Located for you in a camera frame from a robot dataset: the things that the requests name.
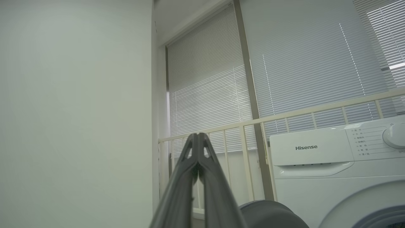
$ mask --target gray cylindrical object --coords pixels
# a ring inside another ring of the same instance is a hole
[[[249,228],[309,228],[300,217],[279,202],[259,200],[239,208]]]

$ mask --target handrail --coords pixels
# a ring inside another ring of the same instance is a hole
[[[398,88],[398,89],[395,89],[395,90],[376,93],[376,94],[367,95],[367,96],[358,97],[358,98],[353,98],[353,99],[350,99],[350,100],[339,101],[339,102],[335,102],[335,103],[330,103],[330,104],[326,104],[326,105],[319,105],[319,106],[314,106],[314,107],[310,107],[310,108],[303,108],[303,109],[299,109],[299,110],[294,110],[294,111],[290,111],[290,112],[276,114],[276,115],[273,115],[273,116],[265,116],[265,117],[262,117],[262,118],[259,118],[259,119],[247,120],[247,121],[237,122],[237,123],[231,123],[231,124],[222,125],[222,126],[219,126],[219,127],[212,127],[212,128],[204,129],[204,130],[201,130],[201,131],[189,132],[189,133],[186,133],[186,134],[181,134],[181,135],[171,136],[171,137],[167,137],[167,138],[162,138],[162,139],[159,139],[159,143],[166,142],[166,141],[171,141],[171,140],[176,140],[176,139],[187,138],[192,133],[199,133],[199,132],[212,133],[212,132],[216,132],[216,131],[229,130],[229,129],[233,129],[233,128],[244,127],[244,126],[248,126],[248,125],[258,124],[258,123],[262,123],[262,122],[268,122],[268,121],[272,121],[272,120],[283,119],[283,118],[287,118],[287,117],[300,116],[300,115],[309,114],[309,113],[312,113],[312,112],[319,112],[319,111],[325,111],[325,110],[330,110],[330,109],[335,109],[335,108],[341,108],[341,107],[344,107],[344,106],[357,105],[357,104],[361,104],[361,103],[366,103],[368,101],[376,101],[376,100],[378,101],[378,100],[381,100],[381,99],[397,97],[397,96],[401,96],[401,95],[404,95],[404,94],[405,94],[405,88]],[[376,103],[376,106],[377,106],[377,110],[379,111],[379,114],[380,114],[381,108],[379,106],[379,103]]]

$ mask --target control knob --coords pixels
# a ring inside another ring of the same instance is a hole
[[[382,134],[382,139],[390,147],[405,148],[405,124],[394,124],[387,128]]]

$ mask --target ceiling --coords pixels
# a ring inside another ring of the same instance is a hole
[[[157,0],[155,21],[158,42],[165,44],[227,0]]]

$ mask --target window blind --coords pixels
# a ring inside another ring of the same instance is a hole
[[[405,85],[405,0],[354,0],[389,89]],[[392,99],[405,113],[405,97]]]
[[[168,80],[172,136],[252,119],[233,5],[168,45]],[[253,127],[245,130],[255,148]],[[224,151],[222,132],[210,139]],[[226,139],[229,152],[241,150],[239,129],[227,130]],[[181,149],[175,140],[175,157]]]
[[[241,0],[260,117],[388,90],[352,0]],[[395,115],[382,101],[383,113]],[[374,103],[345,108],[350,123],[378,118]],[[288,119],[291,132],[345,124],[341,109]],[[265,124],[287,132],[285,120]]]

